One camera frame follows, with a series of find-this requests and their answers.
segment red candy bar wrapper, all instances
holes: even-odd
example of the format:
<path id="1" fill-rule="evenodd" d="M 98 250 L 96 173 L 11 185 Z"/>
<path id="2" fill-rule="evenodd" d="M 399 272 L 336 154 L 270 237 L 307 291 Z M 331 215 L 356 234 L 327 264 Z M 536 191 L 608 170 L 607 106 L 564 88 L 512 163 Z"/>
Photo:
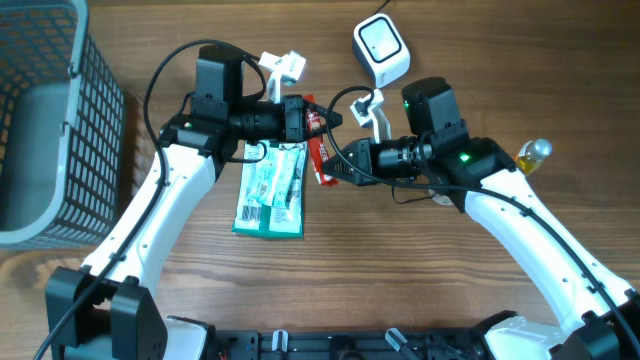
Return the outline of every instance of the red candy bar wrapper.
<path id="1" fill-rule="evenodd" d="M 304 99 L 313 103 L 316 102 L 313 95 L 305 95 Z M 320 115 L 318 115 L 317 112 L 313 110 L 307 110 L 306 118 L 308 131 L 317 129 L 322 126 Z M 313 162 L 313 170 L 316 173 L 318 183 L 325 186 L 338 185 L 338 179 L 335 179 L 329 175 L 325 175 L 325 173 L 322 172 L 322 163 L 329 160 L 329 153 L 327 153 L 327 148 L 324 146 L 322 135 L 307 140 L 307 145 L 309 146 L 309 153 L 311 154 L 311 160 Z"/>

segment cable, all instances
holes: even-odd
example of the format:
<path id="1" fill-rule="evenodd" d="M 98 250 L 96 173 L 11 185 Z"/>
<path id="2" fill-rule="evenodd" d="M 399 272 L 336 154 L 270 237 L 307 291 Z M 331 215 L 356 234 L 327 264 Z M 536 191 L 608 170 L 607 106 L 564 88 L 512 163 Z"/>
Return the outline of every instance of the cable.
<path id="1" fill-rule="evenodd" d="M 385 2 L 384 2 L 384 4 L 380 5 L 380 7 L 378 8 L 378 10 L 376 10 L 376 11 L 373 13 L 373 15 L 375 15 L 375 14 L 379 13 L 379 12 L 380 12 L 380 10 L 384 9 L 384 7 L 385 7 L 385 6 L 387 6 L 387 4 L 388 4 L 388 3 L 390 3 L 390 2 L 391 2 L 391 0 L 387 0 L 387 1 L 385 1 Z"/>
<path id="2" fill-rule="evenodd" d="M 176 113 L 176 116 L 182 115 L 182 113 L 184 112 L 184 109 L 187 107 L 187 101 L 189 101 L 189 98 L 192 97 L 193 94 L 195 93 L 196 93 L 195 91 L 192 91 L 184 96 L 184 100 L 182 100 L 182 106 L 180 106 L 180 110 L 178 110 L 178 112 Z"/>
<path id="3" fill-rule="evenodd" d="M 95 278 L 95 280 L 86 289 L 84 289 L 82 291 L 82 293 L 80 294 L 78 299 L 76 299 L 76 301 L 74 301 L 74 303 L 69 307 L 67 312 L 65 312 L 65 314 L 62 316 L 62 318 L 60 318 L 60 321 L 58 321 L 56 326 L 51 330 L 51 332 L 49 332 L 49 335 L 44 339 L 44 341 L 42 342 L 42 345 L 40 345 L 40 348 L 38 349 L 38 351 L 36 352 L 35 356 L 33 357 L 34 360 L 42 359 L 42 357 L 44 356 L 44 354 L 47 351 L 47 349 L 49 348 L 49 346 L 51 346 L 51 344 L 53 343 L 53 340 L 56 338 L 58 333 L 60 333 L 60 330 L 62 330 L 62 327 L 67 323 L 67 321 L 69 321 L 71 316 L 75 312 L 77 312 L 78 309 L 80 309 L 80 307 L 84 306 L 84 304 L 87 302 L 87 300 L 96 291 L 96 289 L 98 288 L 98 286 L 100 285 L 102 280 L 104 280 L 106 278 L 106 276 L 109 274 L 109 272 L 111 272 L 113 267 L 116 265 L 116 263 L 120 260 L 120 258 L 124 254 L 124 252 L 129 247 L 131 241 L 133 240 L 135 235 L 138 233 L 138 231 L 140 230 L 140 228 L 142 227 L 142 225 L 146 221 L 147 217 L 149 217 L 149 214 L 153 210 L 153 207 L 155 206 L 156 202 L 158 201 L 158 198 L 160 198 L 160 195 L 162 194 L 162 189 L 164 188 L 165 179 L 166 179 L 167 164 L 165 163 L 164 152 L 162 151 L 162 148 L 158 144 L 158 139 L 156 138 L 156 136 L 155 136 L 155 134 L 153 132 L 153 128 L 151 127 L 151 122 L 149 121 L 149 98 L 151 97 L 151 91 L 153 90 L 153 86 L 155 85 L 156 81 L 158 80 L 158 76 L 160 75 L 160 72 L 162 71 L 162 69 L 164 69 L 164 67 L 167 65 L 167 63 L 174 56 L 176 56 L 178 53 L 180 53 L 181 51 L 183 51 L 183 50 L 185 50 L 187 48 L 190 48 L 192 46 L 202 45 L 202 44 L 213 44 L 213 45 L 219 45 L 219 46 L 230 46 L 230 47 L 233 47 L 233 48 L 241 51 L 244 54 L 245 61 L 247 61 L 247 63 L 249 63 L 249 61 L 250 61 L 251 63 L 253 63 L 253 65 L 255 65 L 255 62 L 253 62 L 252 59 L 259 60 L 259 58 L 257 56 L 252 55 L 252 54 L 250 54 L 250 53 L 248 53 L 248 52 L 246 52 L 246 51 L 244 51 L 244 50 L 242 50 L 240 48 L 237 48 L 237 47 L 235 47 L 235 46 L 233 46 L 231 44 L 227 44 L 227 43 L 222 42 L 222 41 L 218 41 L 218 40 L 196 40 L 196 41 L 192 41 L 192 42 L 189 42 L 187 44 L 184 44 L 184 45 L 178 47 L 173 52 L 171 52 L 160 63 L 160 66 L 158 66 L 158 69 L 156 69 L 156 72 L 153 74 L 153 77 L 151 78 L 151 81 L 149 82 L 149 87 L 147 88 L 147 92 L 145 93 L 143 107 L 142 107 L 142 114 L 143 114 L 143 117 L 144 117 L 144 124 L 145 124 L 145 127 L 147 128 L 147 132 L 149 133 L 149 137 L 151 138 L 151 142 L 153 143 L 153 146 L 154 146 L 154 148 L 156 150 L 156 154 L 158 155 L 158 160 L 160 162 L 160 178 L 158 180 L 158 186 L 156 187 L 156 190 L 154 191 L 153 196 L 151 197 L 151 200 L 149 201 L 149 204 L 147 205 L 147 207 L 142 212 L 142 215 L 140 215 L 140 218 L 138 219 L 138 221 L 135 223 L 135 225 L 131 229 L 131 232 L 129 232 L 129 235 L 127 235 L 127 237 L 124 239 L 124 241 L 122 242 L 122 244 L 120 245 L 118 250 L 111 257 L 111 260 L 109 260 L 107 265 L 98 274 L 98 276 Z M 264 80 L 264 75 L 262 75 L 262 72 L 260 71 L 260 68 L 257 68 L 257 69 L 258 69 L 257 71 L 258 71 L 258 74 L 260 75 L 260 78 L 262 79 L 262 84 L 263 84 L 263 89 L 262 89 L 261 93 L 264 94 L 264 91 L 266 89 L 266 83 L 265 83 L 265 80 Z M 249 95 L 249 96 L 257 96 L 258 94 L 260 94 L 260 92 L 258 92 L 256 94 L 253 94 L 253 95 Z"/>
<path id="4" fill-rule="evenodd" d="M 418 201 L 422 201 L 422 200 L 430 200 L 430 199 L 433 199 L 433 196 L 429 195 L 429 196 L 423 196 L 423 197 L 415 198 L 415 199 L 398 201 L 398 200 L 396 200 L 396 187 L 395 186 L 391 186 L 391 198 L 393 199 L 393 201 L 396 202 L 396 204 L 405 205 L 405 204 L 411 204 L 412 202 L 418 202 Z"/>
<path id="5" fill-rule="evenodd" d="M 343 97 L 344 95 L 346 95 L 346 94 L 348 94 L 350 92 L 354 92 L 354 91 L 368 91 L 371 94 L 371 98 L 373 99 L 373 89 L 371 89 L 371 88 L 369 88 L 367 86 L 352 86 L 352 87 L 346 88 L 346 89 L 340 91 L 333 98 L 333 100 L 331 100 L 331 103 L 329 104 L 329 107 L 327 108 L 327 119 L 331 119 L 331 115 L 333 114 L 333 108 L 335 107 L 335 105 L 338 102 L 338 100 L 340 100 L 340 98 Z M 582 261 L 582 259 L 580 259 L 578 254 L 575 253 L 575 251 L 571 248 L 571 246 L 569 246 L 569 244 L 567 244 L 567 242 L 560 236 L 560 234 L 558 234 L 553 229 L 553 227 L 551 227 L 551 225 L 549 225 L 546 221 L 544 221 L 544 219 L 542 219 L 538 214 L 533 212 L 533 209 L 530 209 L 530 208 L 524 206 L 523 204 L 521 204 L 520 202 L 518 202 L 518 201 L 516 201 L 516 200 L 514 200 L 514 199 L 512 199 L 512 198 L 510 198 L 510 197 L 508 197 L 506 195 L 503 195 L 503 194 L 501 194 L 499 192 L 492 191 L 492 190 L 487 190 L 487 189 L 483 189 L 483 188 L 474 188 L 474 187 L 459 186 L 459 185 L 411 184 L 411 183 L 401 183 L 401 182 L 398 182 L 398 181 L 389 181 L 389 180 L 380 178 L 378 176 L 375 176 L 373 174 L 369 174 L 366 171 L 360 169 L 355 164 L 350 162 L 347 159 L 347 157 L 345 157 L 342 154 L 342 151 L 338 147 L 338 144 L 336 143 L 336 140 L 333 137 L 333 133 L 331 131 L 331 126 L 327 126 L 327 137 L 329 138 L 329 142 L 331 143 L 331 147 L 333 147 L 333 150 L 336 152 L 336 155 L 338 155 L 338 157 L 340 157 L 340 159 L 342 159 L 342 161 L 344 161 L 344 163 L 348 167 L 350 167 L 354 171 L 356 171 L 356 172 L 362 174 L 363 176 L 366 176 L 366 177 L 368 177 L 368 178 L 370 178 L 370 179 L 372 179 L 372 180 L 374 180 L 376 182 L 379 182 L 379 183 L 382 183 L 382 184 L 386 184 L 386 185 L 389 185 L 389 186 L 395 186 L 395 187 L 407 188 L 407 189 L 450 190 L 450 191 L 472 191 L 472 192 L 477 192 L 477 193 L 480 193 L 480 194 L 484 194 L 484 195 L 488 195 L 488 196 L 492 196 L 492 197 L 495 197 L 497 199 L 500 199 L 500 200 L 502 200 L 502 201 L 514 206 L 518 210 L 520 210 L 521 213 L 524 216 L 530 216 L 545 231 L 547 231 L 549 233 L 549 235 L 551 235 L 551 237 L 553 237 L 558 242 L 560 247 L 562 247 L 562 249 L 567 253 L 567 255 L 569 255 L 571 260 L 573 260 L 575 262 L 575 264 L 578 266 L 580 271 L 582 271 L 582 273 L 585 275 L 587 280 L 589 280 L 589 282 L 591 283 L 593 288 L 598 292 L 598 294 L 602 297 L 602 299 L 607 304 L 607 306 L 609 306 L 609 308 L 611 309 L 611 314 L 613 314 L 614 318 L 618 322 L 618 325 L 620 325 L 620 327 L 622 327 L 624 333 L 627 335 L 627 338 L 629 339 L 629 341 L 631 343 L 631 346 L 634 349 L 634 352 L 636 353 L 637 358 L 640 359 L 640 342 L 638 341 L 638 338 L 635 336 L 633 330 L 629 326 L 629 323 L 627 323 L 627 320 L 624 318 L 624 316 L 620 312 L 620 309 L 618 309 L 618 307 L 616 306 L 616 304 L 613 301 L 613 299 L 611 299 L 609 294 L 604 290 L 604 286 L 602 285 L 602 283 L 600 283 L 595 278 L 595 276 L 593 275 L 593 273 L 591 273 L 591 271 L 589 270 L 587 265 L 585 265 L 585 263 Z M 418 148 L 420 150 L 420 156 L 422 157 L 422 159 L 424 159 L 424 161 L 426 161 L 426 158 L 424 156 L 423 147 L 422 146 L 418 146 Z"/>

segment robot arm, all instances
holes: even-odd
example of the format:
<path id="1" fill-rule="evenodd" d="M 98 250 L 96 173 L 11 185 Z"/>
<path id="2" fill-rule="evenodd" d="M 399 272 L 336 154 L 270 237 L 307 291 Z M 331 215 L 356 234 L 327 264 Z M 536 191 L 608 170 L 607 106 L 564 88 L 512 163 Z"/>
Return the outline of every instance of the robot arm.
<path id="1" fill-rule="evenodd" d="M 124 282 L 129 276 L 137 278 L 139 285 L 149 289 L 154 297 L 162 267 L 178 235 L 195 206 L 216 181 L 214 161 L 198 155 L 197 149 L 174 144 L 163 151 L 169 169 L 165 189 L 131 246 L 107 276 L 116 282 Z M 111 254 L 140 218 L 155 191 L 159 173 L 156 154 L 147 178 L 120 221 L 83 262 L 83 267 L 90 267 L 91 275 L 97 276 L 104 269 Z"/>
<path id="2" fill-rule="evenodd" d="M 628 332 L 612 314 L 614 306 L 620 313 L 626 312 L 623 316 L 631 319 L 628 323 L 638 326 L 630 315 L 638 311 L 637 294 L 631 285 L 598 262 L 562 226 L 498 144 L 488 138 L 469 137 L 453 90 L 444 79 L 419 80 L 406 86 L 402 95 L 416 136 L 395 140 L 374 136 L 356 140 L 341 151 L 351 164 L 375 178 L 354 171 L 354 166 L 337 155 L 324 164 L 323 171 L 358 186 L 397 178 L 410 182 L 424 175 L 440 196 L 448 196 L 461 212 L 500 241 L 545 297 L 559 327 L 530 323 L 514 314 L 498 319 L 480 334 L 483 346 L 495 359 L 536 360 L 552 355 L 553 359 L 581 359 L 633 353 Z M 352 110 L 357 110 L 363 99 L 356 101 Z M 474 189 L 516 200 L 539 216 L 588 267 L 613 304 L 604 300 L 576 260 L 532 216 Z"/>
<path id="3" fill-rule="evenodd" d="M 244 58 L 233 47 L 200 49 L 196 90 L 190 96 L 191 113 L 176 114 L 163 126 L 158 138 L 167 169 L 160 197 L 124 254 L 92 293 L 94 304 L 110 300 L 111 307 L 105 312 L 85 304 L 74 312 L 52 343 L 54 359 L 104 358 L 107 354 L 121 359 L 163 355 L 197 359 L 203 352 L 203 344 L 209 338 L 206 328 L 176 318 L 163 321 L 153 301 L 169 252 L 225 164 L 243 161 L 232 158 L 240 140 L 253 144 L 259 140 L 306 141 L 323 131 L 307 131 L 306 110 L 315 110 L 320 116 L 327 114 L 326 109 L 299 95 L 279 96 L 275 102 L 258 101 L 255 95 L 243 97 Z M 286 73 L 287 76 L 295 75 L 297 79 L 304 58 L 297 55 L 297 64 L 297 75 Z M 328 123 L 339 126 L 342 118 L 333 114 Z M 124 215 L 81 269 L 58 268 L 49 279 L 45 297 L 50 329 L 106 268 L 140 219 L 158 186 L 159 161 L 156 154 L 147 178 Z"/>

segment white sensor device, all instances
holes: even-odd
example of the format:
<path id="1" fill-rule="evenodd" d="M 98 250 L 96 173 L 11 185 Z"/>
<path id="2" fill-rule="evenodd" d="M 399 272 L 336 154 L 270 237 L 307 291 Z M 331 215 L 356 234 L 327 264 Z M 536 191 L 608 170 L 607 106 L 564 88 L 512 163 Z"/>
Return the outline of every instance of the white sensor device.
<path id="1" fill-rule="evenodd" d="M 409 70 L 411 56 L 398 29 L 385 14 L 366 19 L 353 30 L 353 53 L 367 74 L 382 88 Z"/>

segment black bracket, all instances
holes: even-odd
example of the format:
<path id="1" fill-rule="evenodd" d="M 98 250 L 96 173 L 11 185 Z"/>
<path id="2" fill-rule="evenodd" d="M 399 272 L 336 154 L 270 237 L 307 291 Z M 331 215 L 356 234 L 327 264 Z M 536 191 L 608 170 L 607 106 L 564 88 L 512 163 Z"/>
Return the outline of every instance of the black bracket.
<path id="1" fill-rule="evenodd" d="M 53 272 L 45 289 L 49 330 L 94 280 L 86 271 L 58 267 Z M 94 308 L 105 300 L 111 300 L 109 310 Z M 105 280 L 62 328 L 51 346 L 52 356 L 54 360 L 86 354 L 157 359 L 164 355 L 167 335 L 149 289 L 138 286 L 134 279 L 123 283 Z"/>

